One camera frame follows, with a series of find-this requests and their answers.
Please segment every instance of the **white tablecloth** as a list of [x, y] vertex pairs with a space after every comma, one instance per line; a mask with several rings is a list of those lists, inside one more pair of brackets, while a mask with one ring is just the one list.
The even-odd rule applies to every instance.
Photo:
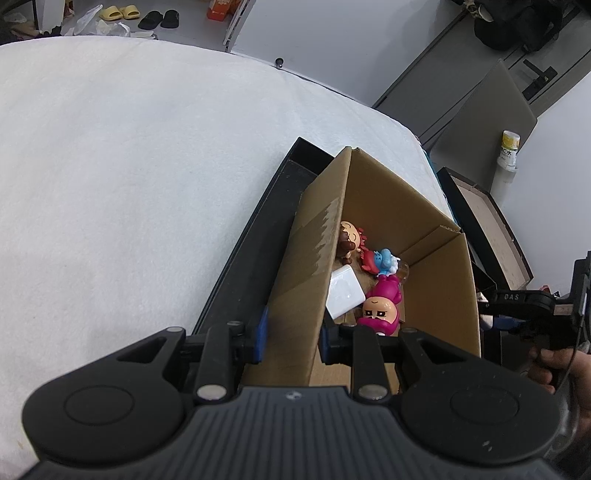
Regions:
[[163, 41], [0, 47], [0, 478], [35, 461], [40, 384], [189, 330], [301, 136], [361, 147], [449, 215], [412, 133], [261, 63]]

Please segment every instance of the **white power adapter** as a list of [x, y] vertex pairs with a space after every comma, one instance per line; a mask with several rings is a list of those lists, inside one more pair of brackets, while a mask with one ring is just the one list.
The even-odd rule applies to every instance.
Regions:
[[334, 270], [330, 275], [329, 296], [326, 309], [334, 320], [365, 302], [365, 293], [351, 265]]

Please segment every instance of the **pink toy figurine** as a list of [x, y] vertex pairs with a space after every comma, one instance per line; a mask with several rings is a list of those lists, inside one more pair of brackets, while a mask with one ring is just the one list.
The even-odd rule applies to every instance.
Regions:
[[402, 301], [399, 284], [396, 275], [380, 275], [376, 286], [365, 296], [363, 316], [357, 320], [357, 325], [367, 325], [378, 335], [392, 335], [400, 322], [400, 312], [396, 308]]

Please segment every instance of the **white fuzzy surface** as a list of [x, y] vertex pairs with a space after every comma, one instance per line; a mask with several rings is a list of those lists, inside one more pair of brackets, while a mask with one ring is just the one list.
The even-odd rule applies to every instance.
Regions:
[[189, 330], [297, 137], [361, 147], [449, 214], [412, 133], [256, 61], [164, 41], [0, 47], [0, 478], [42, 383]]

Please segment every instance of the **gray panel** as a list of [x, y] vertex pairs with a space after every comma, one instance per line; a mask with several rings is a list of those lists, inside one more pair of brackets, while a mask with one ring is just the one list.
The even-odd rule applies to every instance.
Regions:
[[377, 110], [422, 136], [505, 57], [474, 35], [474, 19], [458, 22], [393, 88]]
[[558, 480], [541, 459], [499, 468], [454, 463], [419, 447], [385, 407], [344, 387], [245, 387], [198, 409], [184, 431], [145, 460], [105, 469], [43, 462], [23, 480]]
[[502, 60], [480, 82], [449, 122], [430, 152], [431, 159], [490, 189], [503, 130], [521, 136], [521, 145], [537, 123]]
[[[540, 70], [552, 67], [558, 75], [530, 100], [535, 101], [548, 90], [549, 86], [558, 81], [581, 57], [591, 49], [591, 18], [586, 12], [579, 13], [561, 31], [558, 38], [548, 42], [540, 51], [524, 56]], [[509, 72], [517, 88], [523, 91], [538, 76], [520, 59]]]

